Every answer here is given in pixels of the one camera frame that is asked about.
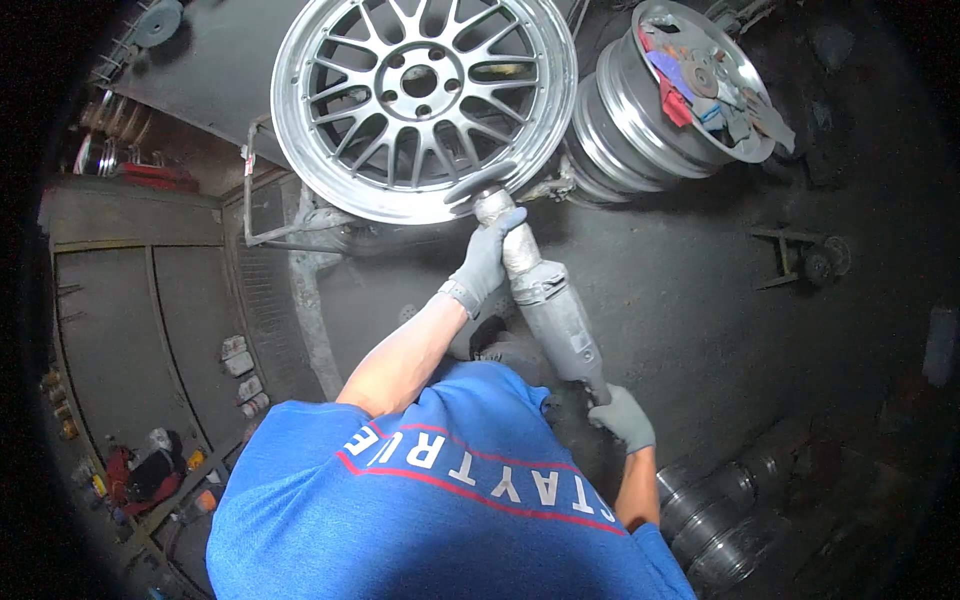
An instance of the spray can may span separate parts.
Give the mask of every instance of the spray can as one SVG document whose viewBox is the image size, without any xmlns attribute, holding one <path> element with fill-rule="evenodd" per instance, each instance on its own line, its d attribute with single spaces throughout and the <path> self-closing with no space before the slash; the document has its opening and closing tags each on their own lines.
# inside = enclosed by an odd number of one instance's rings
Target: spray can
<svg viewBox="0 0 960 600">
<path fill-rule="evenodd" d="M 270 399 L 266 394 L 260 392 L 256 396 L 252 397 L 249 401 L 244 402 L 240 406 L 240 410 L 243 411 L 243 414 L 247 417 L 247 419 L 252 419 L 257 413 L 267 408 L 269 405 Z"/>
</svg>

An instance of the silver wheel rim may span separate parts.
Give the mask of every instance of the silver wheel rim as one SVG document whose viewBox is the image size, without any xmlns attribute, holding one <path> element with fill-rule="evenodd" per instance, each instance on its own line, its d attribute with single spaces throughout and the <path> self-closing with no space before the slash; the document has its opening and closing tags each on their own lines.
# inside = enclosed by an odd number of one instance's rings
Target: silver wheel rim
<svg viewBox="0 0 960 600">
<path fill-rule="evenodd" d="M 550 0 L 489 1 L 310 2 L 271 89 L 297 174 L 344 210 L 411 225 L 468 213 L 445 191 L 495 162 L 517 164 L 509 191 L 528 181 L 573 110 L 573 42 Z"/>
</svg>

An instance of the black tire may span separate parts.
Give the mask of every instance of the black tire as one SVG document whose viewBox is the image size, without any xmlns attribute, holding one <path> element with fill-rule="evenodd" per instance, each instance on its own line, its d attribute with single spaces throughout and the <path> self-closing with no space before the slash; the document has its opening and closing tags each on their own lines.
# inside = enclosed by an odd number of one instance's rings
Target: black tire
<svg viewBox="0 0 960 600">
<path fill-rule="evenodd" d="M 813 246 L 804 252 L 804 278 L 814 287 L 827 287 L 836 280 L 833 252 L 823 246 Z"/>
</svg>

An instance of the man's right hand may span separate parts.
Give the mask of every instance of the man's right hand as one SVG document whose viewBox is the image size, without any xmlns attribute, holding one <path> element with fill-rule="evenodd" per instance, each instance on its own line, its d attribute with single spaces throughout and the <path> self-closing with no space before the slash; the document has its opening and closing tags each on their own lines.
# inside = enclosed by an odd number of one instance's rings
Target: man's right hand
<svg viewBox="0 0 960 600">
<path fill-rule="evenodd" d="M 611 402 L 591 408 L 587 413 L 590 422 L 594 426 L 603 425 L 623 440 L 627 444 L 627 454 L 657 445 L 654 426 L 634 396 L 618 385 L 608 383 L 607 387 L 610 389 Z"/>
</svg>

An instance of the polished wheel lip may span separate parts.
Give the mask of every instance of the polished wheel lip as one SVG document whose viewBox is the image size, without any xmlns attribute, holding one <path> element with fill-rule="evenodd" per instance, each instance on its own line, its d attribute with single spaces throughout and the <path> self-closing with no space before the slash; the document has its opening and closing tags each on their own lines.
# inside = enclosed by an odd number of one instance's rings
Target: polished wheel lip
<svg viewBox="0 0 960 600">
<path fill-rule="evenodd" d="M 641 2 L 640 4 L 636 5 L 631 17 L 632 29 L 630 38 L 634 41 L 636 51 L 639 53 L 640 59 L 643 60 L 643 63 L 646 64 L 650 74 L 654 77 L 654 81 L 659 84 L 660 76 L 657 75 L 656 67 L 654 67 L 654 65 L 644 54 L 643 45 L 640 43 L 640 39 L 636 32 L 640 24 L 640 19 L 656 12 L 670 13 L 675 17 L 688 21 L 692 25 L 702 29 L 705 34 L 717 42 L 717 45 L 719 45 L 728 56 L 732 57 L 736 61 L 738 75 L 743 78 L 747 84 L 750 85 L 750 87 L 756 90 L 768 105 L 771 105 L 770 94 L 767 92 L 766 85 L 763 84 L 763 80 L 760 78 L 759 73 L 756 72 L 754 64 L 750 62 L 750 59 L 746 54 L 744 54 L 743 50 L 736 45 L 736 42 L 734 42 L 730 36 L 724 33 L 723 30 L 717 27 L 713 21 L 709 20 L 699 12 L 696 12 L 682 4 L 670 2 L 669 0 L 646 0 L 645 2 Z M 755 144 L 754 148 L 749 150 L 738 150 L 739 146 L 743 144 L 742 141 L 737 144 L 736 147 L 731 148 L 722 144 L 717 138 L 713 137 L 713 135 L 705 130 L 704 126 L 700 123 L 700 120 L 695 116 L 693 117 L 692 125 L 694 129 L 696 129 L 697 132 L 706 138 L 707 141 L 709 141 L 713 146 L 742 162 L 763 162 L 770 156 L 770 154 L 773 153 L 774 146 L 777 145 L 777 142 L 770 137 L 767 137 L 766 135 L 760 135 L 758 132 L 755 132 L 754 136 L 759 138 L 759 142 Z"/>
<path fill-rule="evenodd" d="M 591 73 L 582 81 L 580 89 L 577 91 L 578 96 L 580 94 L 586 96 L 589 93 L 589 86 L 597 85 L 598 81 L 599 78 Z M 614 153 L 600 150 L 600 148 L 606 148 L 606 144 L 604 144 L 596 126 L 590 121 L 589 115 L 586 114 L 588 111 L 587 103 L 581 101 L 577 103 L 577 106 L 583 107 L 583 110 L 576 110 L 573 113 L 573 127 L 577 132 L 577 137 L 584 147 L 584 152 L 607 177 L 614 180 L 623 188 L 624 193 L 628 194 L 636 191 L 657 192 L 662 190 L 662 187 L 656 185 L 654 181 L 649 181 L 625 165 Z"/>
<path fill-rule="evenodd" d="M 516 162 L 517 168 L 505 183 L 508 191 L 514 191 L 538 172 L 564 135 L 574 108 L 577 60 L 570 32 L 550 0 L 500 0 L 499 4 L 523 21 L 535 55 L 538 49 L 543 54 L 538 57 L 539 83 L 534 88 L 530 110 L 530 116 L 536 120 L 522 128 L 507 151 L 500 152 L 494 160 Z M 308 78 L 301 81 L 300 72 L 305 60 L 313 56 L 311 52 L 315 54 L 320 47 L 324 35 L 320 29 L 344 6 L 354 5 L 349 0 L 312 0 L 294 20 L 280 45 L 271 80 L 271 114 L 280 149 L 294 171 L 321 197 L 360 217 L 384 223 L 426 225 L 468 214 L 469 204 L 443 202 L 446 190 L 456 183 L 454 180 L 418 190 L 383 189 L 346 177 L 340 165 L 318 154 L 323 142 L 315 130 L 307 131 L 303 126 L 308 115 L 300 98 Z M 292 84 L 295 77 L 298 82 Z"/>
</svg>

